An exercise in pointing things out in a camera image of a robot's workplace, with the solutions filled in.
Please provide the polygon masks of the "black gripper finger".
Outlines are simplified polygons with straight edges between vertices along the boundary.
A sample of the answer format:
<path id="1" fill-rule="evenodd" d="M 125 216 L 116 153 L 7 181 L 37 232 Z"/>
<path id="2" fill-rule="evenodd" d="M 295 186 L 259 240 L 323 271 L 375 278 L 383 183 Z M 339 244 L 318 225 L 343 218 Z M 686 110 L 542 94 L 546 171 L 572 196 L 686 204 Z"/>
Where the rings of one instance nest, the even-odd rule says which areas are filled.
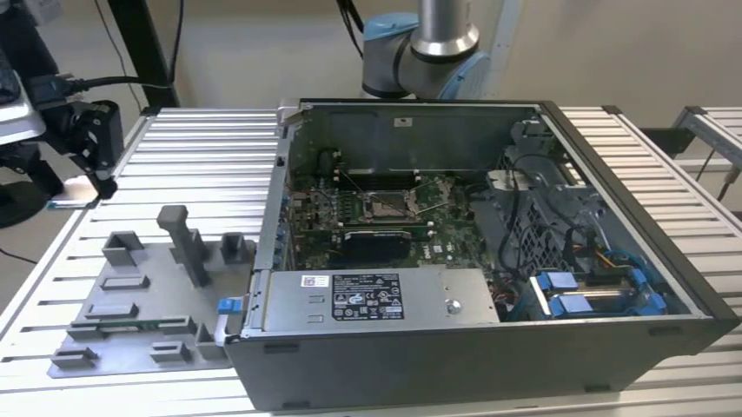
<path id="1" fill-rule="evenodd" d="M 48 162 L 41 159 L 37 143 L 9 143 L 1 146 L 1 167 L 31 178 L 33 185 L 47 196 L 59 195 L 64 184 Z"/>
<path id="2" fill-rule="evenodd" d="M 83 103 L 69 134 L 69 158 L 99 197 L 108 200 L 119 189 L 112 170 L 124 149 L 119 105 L 109 100 Z"/>

